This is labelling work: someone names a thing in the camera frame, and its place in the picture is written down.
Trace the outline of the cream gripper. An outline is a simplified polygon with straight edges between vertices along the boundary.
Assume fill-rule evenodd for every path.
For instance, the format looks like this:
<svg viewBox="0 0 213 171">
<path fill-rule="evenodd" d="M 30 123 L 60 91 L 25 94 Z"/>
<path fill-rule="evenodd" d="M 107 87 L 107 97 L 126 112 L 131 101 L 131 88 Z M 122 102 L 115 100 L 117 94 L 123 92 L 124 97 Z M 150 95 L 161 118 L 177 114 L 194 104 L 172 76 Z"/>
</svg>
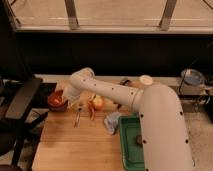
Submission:
<svg viewBox="0 0 213 171">
<path fill-rule="evenodd" d="M 73 103 L 80 97 L 80 91 L 73 86 L 67 86 L 63 91 L 63 97 Z"/>
</svg>

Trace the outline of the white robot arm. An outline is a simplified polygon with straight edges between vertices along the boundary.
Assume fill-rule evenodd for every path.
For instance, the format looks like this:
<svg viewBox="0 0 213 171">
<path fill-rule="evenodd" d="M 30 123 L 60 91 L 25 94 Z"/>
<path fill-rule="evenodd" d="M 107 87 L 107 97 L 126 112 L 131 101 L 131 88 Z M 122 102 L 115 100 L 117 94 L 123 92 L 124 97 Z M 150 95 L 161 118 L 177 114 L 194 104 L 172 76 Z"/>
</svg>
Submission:
<svg viewBox="0 0 213 171">
<path fill-rule="evenodd" d="M 63 97 L 70 102 L 90 91 L 129 107 L 140 117 L 146 171 L 193 171 L 187 126 L 180 99 L 167 85 L 139 89 L 100 81 L 91 68 L 70 75 Z"/>
</svg>

